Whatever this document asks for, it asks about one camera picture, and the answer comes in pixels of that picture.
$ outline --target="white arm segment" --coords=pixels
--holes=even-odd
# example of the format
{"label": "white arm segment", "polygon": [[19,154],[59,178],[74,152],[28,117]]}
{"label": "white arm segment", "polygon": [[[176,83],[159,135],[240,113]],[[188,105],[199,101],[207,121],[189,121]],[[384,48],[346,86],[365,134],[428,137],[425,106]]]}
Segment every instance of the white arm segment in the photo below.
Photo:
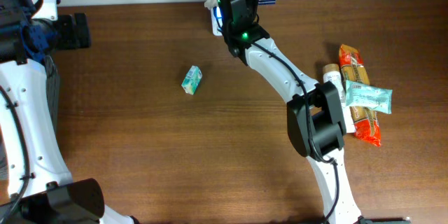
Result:
{"label": "white arm segment", "polygon": [[[29,180],[24,197],[46,191],[46,184],[59,186],[72,183],[57,146],[55,131],[48,110],[45,68],[28,59],[28,64],[16,62],[0,64],[0,85],[13,103],[17,102],[17,115],[22,125],[28,148],[29,168],[35,178]],[[8,158],[8,194],[19,193],[25,175],[25,163],[18,131],[5,99],[0,96],[0,126]]]}
{"label": "white arm segment", "polygon": [[[329,160],[335,158],[337,161],[337,173],[339,176],[339,200],[335,211],[328,220],[331,224],[355,223],[361,216],[361,210],[356,206],[353,195],[351,194],[349,179],[345,172],[344,149],[333,150],[324,158]],[[314,175],[316,175],[319,189],[321,190],[323,200],[323,214],[327,216],[333,207],[336,197],[336,178],[335,168],[332,164],[325,164],[315,161],[312,157],[307,157]]]}
{"label": "white arm segment", "polygon": [[[294,72],[303,81],[307,92],[314,90],[317,80],[314,80],[299,70],[289,59],[280,52],[272,38],[262,38],[256,42],[258,45],[273,52],[277,57],[285,61]],[[303,90],[298,86],[292,73],[278,60],[270,57],[266,52],[263,52],[258,47],[252,45],[246,49],[247,64],[258,73],[260,73],[269,84],[280,94],[285,102],[293,99],[293,95],[303,95]]]}
{"label": "white arm segment", "polygon": [[99,219],[99,224],[134,224],[134,220],[129,216],[122,216],[106,206],[103,218]]}

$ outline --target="light blue packet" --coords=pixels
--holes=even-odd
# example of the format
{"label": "light blue packet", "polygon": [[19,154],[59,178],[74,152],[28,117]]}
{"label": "light blue packet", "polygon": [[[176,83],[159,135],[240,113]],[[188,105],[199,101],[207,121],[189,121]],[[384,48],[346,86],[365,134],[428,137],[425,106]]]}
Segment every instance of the light blue packet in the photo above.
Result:
{"label": "light blue packet", "polygon": [[372,87],[350,80],[346,80],[345,88],[347,106],[362,106],[374,111],[392,113],[392,90]]}

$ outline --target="orange snack package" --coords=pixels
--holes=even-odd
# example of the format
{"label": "orange snack package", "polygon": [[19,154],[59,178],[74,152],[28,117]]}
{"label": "orange snack package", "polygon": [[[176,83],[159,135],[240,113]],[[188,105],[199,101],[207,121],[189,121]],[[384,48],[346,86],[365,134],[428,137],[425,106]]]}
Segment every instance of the orange snack package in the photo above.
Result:
{"label": "orange snack package", "polygon": [[[369,77],[364,68],[364,61],[359,51],[347,45],[339,49],[339,64],[344,81],[356,81],[370,85]],[[377,119],[377,112],[365,107],[350,107],[351,117],[355,122],[355,137],[367,141],[375,146],[381,146],[381,132]]]}

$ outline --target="brown tabletop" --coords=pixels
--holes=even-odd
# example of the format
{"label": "brown tabletop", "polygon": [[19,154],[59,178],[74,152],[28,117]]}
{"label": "brown tabletop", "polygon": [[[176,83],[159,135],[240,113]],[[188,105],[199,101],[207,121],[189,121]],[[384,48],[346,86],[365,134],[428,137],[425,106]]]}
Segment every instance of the brown tabletop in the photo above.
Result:
{"label": "brown tabletop", "polygon": [[[213,36],[202,3],[60,12],[87,13],[92,34],[90,49],[54,53],[57,139],[75,181],[97,179],[110,207],[142,223],[322,215],[314,173],[288,139],[285,104]],[[447,223],[448,0],[278,0],[259,14],[312,78],[322,80],[345,43],[360,49],[373,85],[393,90],[392,114],[379,113],[382,147],[344,138],[363,215]],[[181,88],[191,65],[204,74],[194,96]]]}

